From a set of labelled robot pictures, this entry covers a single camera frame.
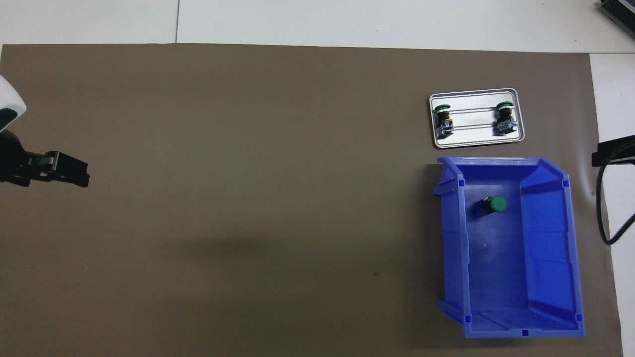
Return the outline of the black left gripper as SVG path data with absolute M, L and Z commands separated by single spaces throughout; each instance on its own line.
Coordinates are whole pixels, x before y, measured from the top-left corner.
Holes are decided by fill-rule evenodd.
M 29 164 L 29 179 L 14 177 L 23 163 Z M 30 180 L 61 181 L 82 188 L 89 186 L 88 163 L 61 151 L 45 154 L 27 152 L 16 135 L 9 130 L 0 134 L 0 181 L 29 187 Z

